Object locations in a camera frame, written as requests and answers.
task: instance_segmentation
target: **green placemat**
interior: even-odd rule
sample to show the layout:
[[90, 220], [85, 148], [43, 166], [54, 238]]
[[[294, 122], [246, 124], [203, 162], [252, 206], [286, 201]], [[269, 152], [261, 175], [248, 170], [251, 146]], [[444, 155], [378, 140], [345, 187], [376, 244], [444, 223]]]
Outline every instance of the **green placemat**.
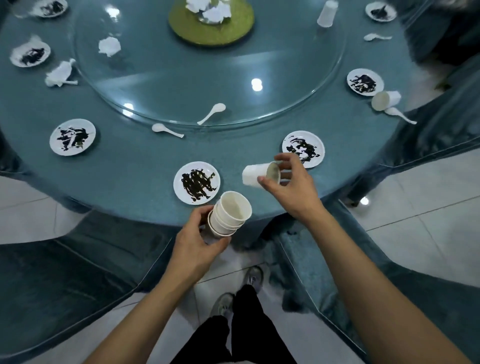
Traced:
[[224, 46], [247, 35], [253, 27], [255, 16], [249, 3], [230, 0], [231, 18], [221, 24], [208, 25], [198, 20], [197, 14], [185, 8], [186, 0], [175, 0], [168, 16], [173, 31], [188, 42], [202, 46]]

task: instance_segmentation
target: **gray sneaker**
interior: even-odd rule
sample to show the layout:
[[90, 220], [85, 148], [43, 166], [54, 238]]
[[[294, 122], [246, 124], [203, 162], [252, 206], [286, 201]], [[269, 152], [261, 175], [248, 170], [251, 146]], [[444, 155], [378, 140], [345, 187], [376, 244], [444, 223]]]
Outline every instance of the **gray sneaker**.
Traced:
[[245, 277], [243, 278], [242, 287], [245, 284], [250, 284], [255, 288], [255, 292], [260, 292], [264, 283], [264, 271], [259, 266], [248, 268]]
[[213, 304], [212, 311], [210, 311], [210, 317], [223, 316], [228, 318], [233, 313], [233, 297], [232, 293], [224, 293], [218, 297]]

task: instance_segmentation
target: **dark sauce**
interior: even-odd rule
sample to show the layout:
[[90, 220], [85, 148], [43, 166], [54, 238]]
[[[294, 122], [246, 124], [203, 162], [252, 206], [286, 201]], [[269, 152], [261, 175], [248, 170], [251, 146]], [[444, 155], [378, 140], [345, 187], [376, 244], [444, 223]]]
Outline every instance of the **dark sauce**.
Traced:
[[63, 144], [62, 150], [67, 151], [70, 148], [83, 148], [84, 142], [88, 138], [88, 133], [84, 128], [68, 128], [60, 129], [60, 136], [57, 140], [61, 140]]
[[22, 56], [20, 62], [23, 64], [37, 63], [42, 59], [44, 54], [45, 48], [32, 48]]
[[366, 74], [356, 76], [350, 82], [352, 82], [352, 87], [362, 94], [364, 92], [372, 92], [377, 87], [377, 83]]
[[[302, 163], [310, 162], [313, 158], [320, 156], [320, 154], [317, 154], [315, 152], [316, 147], [311, 145], [311, 144], [308, 144], [305, 141], [305, 139], [294, 138], [294, 139], [290, 140], [290, 142], [295, 143], [297, 146], [296, 147], [294, 147], [293, 145], [287, 146], [287, 150], [289, 152], [295, 153], [297, 156], [299, 156]], [[300, 148], [303, 148], [303, 150], [299, 152], [299, 151], [295, 150], [295, 148], [297, 148], [297, 150], [300, 149]]]
[[216, 187], [212, 187], [212, 178], [215, 176], [215, 173], [207, 177], [204, 170], [192, 170], [190, 173], [184, 173], [181, 176], [183, 188], [192, 196], [194, 202], [200, 200], [202, 197], [210, 198], [204, 189], [210, 192], [216, 190]]
[[370, 12], [370, 14], [372, 14], [374, 18], [386, 20], [388, 19], [388, 13], [387, 13], [387, 10], [385, 10], [385, 8], [386, 8], [386, 5], [384, 5], [384, 7], [382, 7], [381, 9], [373, 9]]
[[45, 16], [52, 16], [63, 11], [63, 5], [58, 1], [51, 2], [48, 5], [40, 7]]

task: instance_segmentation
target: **left hand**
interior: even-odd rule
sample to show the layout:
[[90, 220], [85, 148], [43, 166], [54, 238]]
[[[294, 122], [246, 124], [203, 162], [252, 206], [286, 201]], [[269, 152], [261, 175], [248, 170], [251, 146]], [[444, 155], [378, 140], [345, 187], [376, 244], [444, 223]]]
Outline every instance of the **left hand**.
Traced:
[[206, 205], [192, 211], [187, 223], [177, 234], [166, 274], [193, 285], [210, 269], [216, 256], [227, 248], [230, 237], [207, 245], [200, 236], [199, 226], [206, 223], [212, 209], [213, 205]]

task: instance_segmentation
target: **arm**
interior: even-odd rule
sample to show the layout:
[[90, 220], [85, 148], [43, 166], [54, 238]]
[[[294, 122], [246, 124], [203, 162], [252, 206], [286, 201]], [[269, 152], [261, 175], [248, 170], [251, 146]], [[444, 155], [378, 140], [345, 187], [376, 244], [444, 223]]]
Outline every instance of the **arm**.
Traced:
[[198, 227], [213, 206], [193, 210], [178, 233], [172, 258], [157, 286], [102, 341], [84, 364], [145, 364], [186, 291], [204, 276], [230, 238], [206, 245]]
[[470, 363], [350, 239], [318, 198], [312, 177], [297, 155], [283, 153], [278, 185], [260, 184], [302, 222], [322, 251], [340, 297], [373, 363]]

